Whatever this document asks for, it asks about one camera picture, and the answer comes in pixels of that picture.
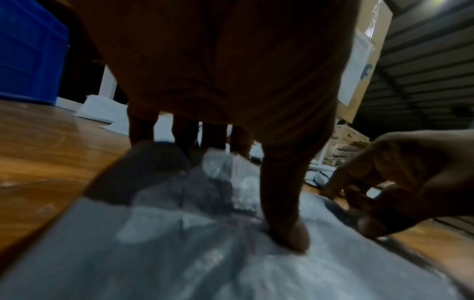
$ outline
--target grey surface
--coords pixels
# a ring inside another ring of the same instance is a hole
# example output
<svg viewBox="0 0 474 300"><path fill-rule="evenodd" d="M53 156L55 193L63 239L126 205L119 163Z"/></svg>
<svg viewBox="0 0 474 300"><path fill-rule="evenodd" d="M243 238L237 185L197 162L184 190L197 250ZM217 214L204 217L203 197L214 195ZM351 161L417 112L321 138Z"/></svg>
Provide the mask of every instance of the grey surface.
<svg viewBox="0 0 474 300"><path fill-rule="evenodd" d="M258 193L258 169L242 158L134 150L1 280L0 299L461 299L312 194L300 206L308 253L275 245Z"/></svg>

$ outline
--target corrugated ceiling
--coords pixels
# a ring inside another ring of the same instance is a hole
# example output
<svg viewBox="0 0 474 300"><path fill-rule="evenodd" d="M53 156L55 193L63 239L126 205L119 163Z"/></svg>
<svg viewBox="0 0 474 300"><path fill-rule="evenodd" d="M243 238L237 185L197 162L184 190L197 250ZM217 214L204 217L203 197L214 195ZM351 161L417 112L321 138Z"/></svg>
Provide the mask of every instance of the corrugated ceiling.
<svg viewBox="0 0 474 300"><path fill-rule="evenodd" d="M394 12L353 127L467 129L474 106L474 0L385 0Z"/></svg>

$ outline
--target blue plastic crate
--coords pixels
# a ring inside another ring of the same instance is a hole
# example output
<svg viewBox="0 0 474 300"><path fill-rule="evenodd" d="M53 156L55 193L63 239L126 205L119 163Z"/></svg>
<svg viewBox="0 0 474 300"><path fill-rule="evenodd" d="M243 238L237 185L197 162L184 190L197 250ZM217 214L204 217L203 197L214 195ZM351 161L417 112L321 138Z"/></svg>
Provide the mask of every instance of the blue plastic crate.
<svg viewBox="0 0 474 300"><path fill-rule="evenodd" d="M56 103L68 37L35 0L0 0L0 98Z"/></svg>

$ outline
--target hand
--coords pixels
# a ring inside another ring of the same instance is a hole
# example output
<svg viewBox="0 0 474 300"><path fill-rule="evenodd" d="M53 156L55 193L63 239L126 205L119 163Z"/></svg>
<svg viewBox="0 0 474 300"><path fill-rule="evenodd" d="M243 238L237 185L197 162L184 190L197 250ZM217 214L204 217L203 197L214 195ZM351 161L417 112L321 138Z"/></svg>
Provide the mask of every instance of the hand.
<svg viewBox="0 0 474 300"><path fill-rule="evenodd" d="M366 192L392 181L379 196ZM344 190L361 234L380 237L432 217L474 214L474 130L385 134L340 166L321 195Z"/></svg>

